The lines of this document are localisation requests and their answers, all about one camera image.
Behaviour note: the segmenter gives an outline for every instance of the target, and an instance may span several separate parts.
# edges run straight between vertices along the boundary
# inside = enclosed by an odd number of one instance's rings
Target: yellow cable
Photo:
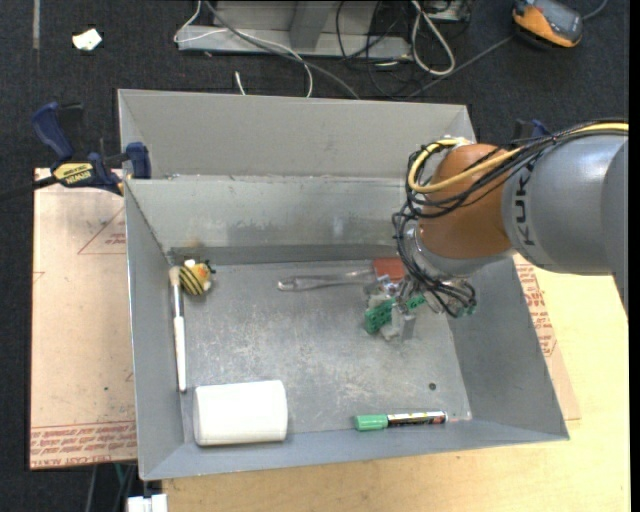
[[[591,126],[585,126],[583,128],[578,128],[576,130],[571,131],[570,133],[574,134],[574,133],[582,133],[582,132],[589,132],[589,131],[596,131],[596,130],[620,130],[620,131],[628,132],[629,123],[599,123]],[[512,149],[511,151],[508,151],[502,155],[493,157],[478,165],[474,165],[470,169],[467,169],[466,171],[460,174],[457,174],[456,176],[452,176],[451,178],[441,181],[439,183],[434,183],[432,185],[424,185],[424,186],[418,185],[416,183],[416,174],[418,172],[418,168],[423,164],[423,162],[429,156],[431,156],[431,152],[436,147],[438,147],[438,145],[454,146],[458,142],[459,141],[455,139],[443,139],[427,146],[427,148],[418,155],[418,157],[413,162],[411,169],[409,170],[409,175],[407,176],[407,184],[409,185],[409,187],[420,194],[429,194],[432,192],[437,192],[455,183],[458,183],[459,181],[462,181],[466,179],[468,176],[471,176],[475,173],[484,171],[485,169],[488,169],[491,167],[496,167],[497,165],[500,165],[505,160],[508,160],[509,158],[515,156],[517,153],[519,153],[523,149],[523,147]]]

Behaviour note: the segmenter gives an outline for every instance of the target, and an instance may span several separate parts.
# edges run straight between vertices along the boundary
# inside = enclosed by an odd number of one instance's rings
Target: orange device
[[[537,46],[571,48],[582,39],[582,16],[556,0],[516,0],[513,20]]]

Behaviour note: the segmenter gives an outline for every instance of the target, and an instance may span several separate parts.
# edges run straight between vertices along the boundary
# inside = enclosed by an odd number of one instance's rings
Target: white eraser
[[[198,386],[194,392],[193,430],[200,446],[282,441],[288,417],[279,380]]]
[[[71,40],[73,41],[73,46],[78,50],[91,51],[100,44],[102,38],[98,31],[95,28],[92,28],[82,34],[73,36]]]

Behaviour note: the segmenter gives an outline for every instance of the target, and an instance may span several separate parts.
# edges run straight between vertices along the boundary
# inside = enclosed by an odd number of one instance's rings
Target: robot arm
[[[426,163],[446,152],[431,176]],[[412,155],[394,217],[408,289],[454,316],[475,306],[467,279],[517,251],[541,268],[614,276],[627,289],[628,124],[585,123],[510,147],[451,138]]]

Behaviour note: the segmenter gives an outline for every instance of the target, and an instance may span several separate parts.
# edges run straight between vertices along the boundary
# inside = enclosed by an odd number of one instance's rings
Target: white cord
[[[198,7],[196,8],[196,12],[193,13],[193,16],[191,16],[191,18],[189,18],[187,20],[187,22],[182,25],[178,31],[173,35],[173,42],[174,43],[187,43],[189,41],[195,41],[196,39],[202,39],[203,37],[207,37],[211,34],[217,34],[218,32],[224,32],[227,29],[223,28],[223,29],[216,29],[216,30],[212,30],[210,32],[205,32],[204,34],[200,34],[199,36],[195,36],[195,37],[188,37],[186,39],[178,39],[178,32],[180,32],[181,30],[183,30],[185,27],[188,27],[189,25],[191,25],[196,18],[200,15],[200,9],[202,8],[202,0],[198,1]]]
[[[420,5],[420,3],[417,0],[412,0],[411,4],[417,9],[418,11],[418,15],[416,16],[416,21],[413,24],[413,30],[411,31],[411,45],[413,47],[413,60],[415,61],[415,63],[424,71],[426,71],[427,73],[430,73],[432,75],[435,76],[443,76],[443,75],[447,75],[449,73],[451,73],[453,71],[453,69],[456,67],[456,59],[453,56],[453,53],[451,52],[451,48],[449,48],[449,45],[447,44],[447,42],[444,40],[444,37],[442,37],[442,34],[440,34],[440,32],[438,31],[438,29],[436,28],[436,26],[433,24],[433,22],[431,21],[431,19],[429,18],[429,16],[427,15],[426,12],[424,12],[424,9],[422,9],[422,6]],[[418,27],[420,25],[420,19],[423,19],[427,25],[429,25],[429,28],[431,29],[431,31],[434,33],[434,35],[438,38],[438,41],[440,41],[440,45],[442,46],[442,48],[444,48],[444,51],[447,52],[447,56],[449,57],[449,61],[451,62],[451,65],[445,69],[444,71],[436,71],[434,69],[429,68],[421,59],[420,57],[418,57],[418,52],[416,51],[416,38],[418,36]]]
[[[311,97],[311,93],[313,92],[313,74],[311,73],[311,69],[309,69],[309,66],[307,66],[306,62],[304,61],[304,59],[302,57],[300,57],[298,52],[296,52],[295,50],[292,50],[288,46],[285,46],[285,45],[280,44],[280,43],[276,43],[274,41],[267,41],[266,39],[260,39],[259,37],[251,36],[251,35],[249,35],[249,34],[247,34],[245,32],[240,32],[240,33],[243,36],[245,36],[245,37],[247,37],[249,39],[253,39],[254,41],[258,41],[259,43],[266,44],[266,45],[269,45],[269,46],[275,46],[276,48],[280,48],[281,50],[284,50],[287,53],[290,53],[296,59],[298,59],[304,65],[304,69],[307,71],[307,75],[309,76],[309,90],[307,91],[307,96],[306,97],[307,98]]]
[[[183,30],[185,27],[188,27],[189,25],[191,25],[196,20],[196,18],[200,15],[200,9],[201,8],[202,8],[202,0],[198,0],[198,6],[196,8],[196,12],[193,13],[193,16],[191,16],[191,18],[189,18],[187,20],[187,22],[184,25],[182,25],[182,27],[180,27],[180,29],[178,29],[178,31],[174,34],[174,36],[173,36],[173,42],[174,43],[186,43],[188,41],[195,41],[196,39],[201,39],[203,37],[207,37],[208,35],[211,35],[211,34],[217,34],[217,33],[220,33],[220,32],[227,32],[228,29],[219,28],[219,29],[216,29],[216,30],[211,30],[209,32],[205,32],[204,34],[200,34],[199,36],[189,37],[187,39],[178,39],[178,32]],[[280,43],[276,43],[274,41],[267,41],[265,39],[260,39],[259,37],[251,36],[251,35],[246,34],[244,32],[240,32],[240,33],[243,36],[245,36],[246,38],[248,38],[248,39],[252,39],[252,40],[258,41],[259,43],[262,43],[262,44],[266,44],[266,45],[269,45],[269,46],[275,46],[276,48],[280,48],[281,50],[284,50],[287,53],[290,53],[297,60],[299,60],[304,65],[304,69],[306,70],[307,75],[309,76],[309,90],[307,91],[307,96],[306,97],[307,98],[311,97],[311,94],[313,93],[313,74],[311,73],[311,69],[309,68],[309,66],[307,66],[305,61],[302,59],[302,57],[300,57],[300,55],[295,50],[292,50],[288,46],[285,46],[285,45],[280,44]],[[243,95],[246,95],[245,92],[244,92],[244,89],[242,88],[242,84],[240,83],[240,76],[239,76],[237,71],[236,71],[235,77],[236,77],[236,83],[238,84],[238,87],[240,87],[240,91],[242,92]]]
[[[238,73],[237,71],[233,74],[233,76],[236,77],[236,83],[238,84],[238,88],[240,89],[240,92],[242,93],[243,96],[246,96],[247,93],[244,92],[244,87],[242,87],[242,82],[240,81],[240,73]]]

